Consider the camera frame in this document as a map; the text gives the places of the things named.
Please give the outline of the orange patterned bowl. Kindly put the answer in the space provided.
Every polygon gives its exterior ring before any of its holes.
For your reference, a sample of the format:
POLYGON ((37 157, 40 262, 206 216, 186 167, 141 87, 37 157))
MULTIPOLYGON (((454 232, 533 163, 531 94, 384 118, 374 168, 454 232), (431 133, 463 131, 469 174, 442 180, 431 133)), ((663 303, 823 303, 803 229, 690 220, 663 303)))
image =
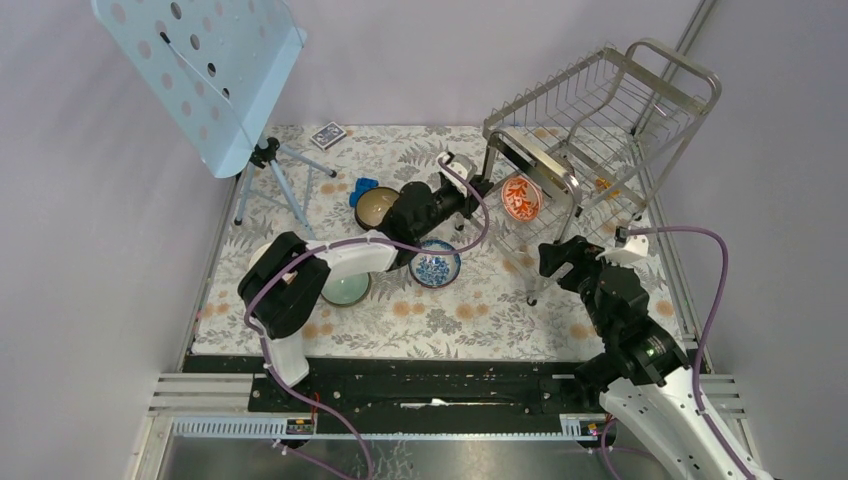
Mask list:
POLYGON ((544 206, 541 190, 523 176, 512 176, 501 187, 501 202, 506 213, 516 221, 534 220, 544 206))

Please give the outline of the blue white patterned bowl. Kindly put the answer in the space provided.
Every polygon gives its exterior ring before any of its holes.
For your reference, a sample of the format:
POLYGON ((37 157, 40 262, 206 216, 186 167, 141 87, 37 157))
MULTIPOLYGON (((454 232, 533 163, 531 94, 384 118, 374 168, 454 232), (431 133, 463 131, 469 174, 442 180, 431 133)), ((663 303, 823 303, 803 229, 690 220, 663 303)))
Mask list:
POLYGON ((426 239, 420 247, 428 251, 450 252, 450 255, 417 253, 408 264, 412 279, 423 287, 442 288, 455 281, 461 270, 461 258, 455 247, 443 240, 426 239))

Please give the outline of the stainless steel dish rack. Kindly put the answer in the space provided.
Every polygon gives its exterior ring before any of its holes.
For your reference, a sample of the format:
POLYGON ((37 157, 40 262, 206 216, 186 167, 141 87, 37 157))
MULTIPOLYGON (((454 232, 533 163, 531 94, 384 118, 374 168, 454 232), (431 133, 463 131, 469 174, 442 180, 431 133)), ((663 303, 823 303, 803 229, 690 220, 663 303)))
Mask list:
POLYGON ((502 215, 490 236, 523 280, 528 304, 551 285, 538 273, 538 245, 574 235, 608 244, 618 227, 642 221, 721 93, 712 69, 643 38, 625 49, 602 46, 490 113, 482 128, 490 201, 500 201, 512 176, 544 198, 534 220, 502 215), (599 177, 620 195, 598 195, 599 177))

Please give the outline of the light green celadon bowl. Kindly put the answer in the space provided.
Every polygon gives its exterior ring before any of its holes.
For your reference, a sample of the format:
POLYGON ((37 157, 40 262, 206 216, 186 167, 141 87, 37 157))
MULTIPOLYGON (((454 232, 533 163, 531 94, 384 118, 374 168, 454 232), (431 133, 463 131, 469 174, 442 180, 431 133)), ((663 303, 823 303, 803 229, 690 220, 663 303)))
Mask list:
POLYGON ((322 298, 336 307, 348 307, 362 301, 371 287, 369 273, 362 273, 328 281, 322 291, 322 298))

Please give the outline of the orange white bowl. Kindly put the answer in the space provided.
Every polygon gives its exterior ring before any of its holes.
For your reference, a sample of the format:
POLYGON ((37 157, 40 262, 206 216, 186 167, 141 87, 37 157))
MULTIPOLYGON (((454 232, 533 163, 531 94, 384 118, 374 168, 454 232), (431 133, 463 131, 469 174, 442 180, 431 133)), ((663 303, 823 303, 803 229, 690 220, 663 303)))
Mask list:
POLYGON ((272 246, 271 242, 268 242, 261 247, 259 247, 250 257, 248 262, 248 270, 257 270, 261 274, 264 274, 268 270, 267 262, 263 259, 265 254, 268 252, 270 247, 272 246))

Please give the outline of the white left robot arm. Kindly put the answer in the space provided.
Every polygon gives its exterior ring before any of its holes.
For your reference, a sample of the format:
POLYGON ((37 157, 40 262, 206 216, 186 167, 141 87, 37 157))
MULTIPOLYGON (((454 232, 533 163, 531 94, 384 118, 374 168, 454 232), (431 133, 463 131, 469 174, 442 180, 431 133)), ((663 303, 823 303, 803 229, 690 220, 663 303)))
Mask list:
POLYGON ((237 287, 246 307, 246 324, 260 336, 266 369, 275 382, 272 398, 288 411, 309 401, 304 378, 309 364, 301 329, 312 315, 324 286, 331 280, 396 270, 422 252, 424 237, 455 215, 465 218, 480 206, 493 188, 482 175, 470 180, 465 193, 440 176, 433 191, 423 182, 410 182, 365 233, 335 242, 307 242, 284 232, 247 270, 237 287))

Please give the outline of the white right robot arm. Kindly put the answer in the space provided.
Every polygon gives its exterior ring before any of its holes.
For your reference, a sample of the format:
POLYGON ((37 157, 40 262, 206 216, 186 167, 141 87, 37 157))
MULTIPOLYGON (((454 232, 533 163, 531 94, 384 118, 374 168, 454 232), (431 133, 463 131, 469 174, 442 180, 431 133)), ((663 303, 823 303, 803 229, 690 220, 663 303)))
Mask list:
POLYGON ((677 340, 649 314, 650 298, 630 263, 644 236, 605 249, 574 236, 538 247, 539 273, 579 296, 604 351, 574 373, 583 410, 603 410, 630 430, 676 479, 767 479, 695 380, 677 340))

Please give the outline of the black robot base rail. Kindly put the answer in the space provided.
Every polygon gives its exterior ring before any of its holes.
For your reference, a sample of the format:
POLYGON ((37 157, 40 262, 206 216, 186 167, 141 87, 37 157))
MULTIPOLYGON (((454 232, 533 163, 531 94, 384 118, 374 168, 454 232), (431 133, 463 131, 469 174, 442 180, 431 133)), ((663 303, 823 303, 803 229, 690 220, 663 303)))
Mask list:
POLYGON ((247 374, 251 413, 303 414, 320 434, 554 434, 562 414, 600 414, 618 379, 585 363, 312 358, 294 394, 259 357, 190 356, 186 373, 247 374))

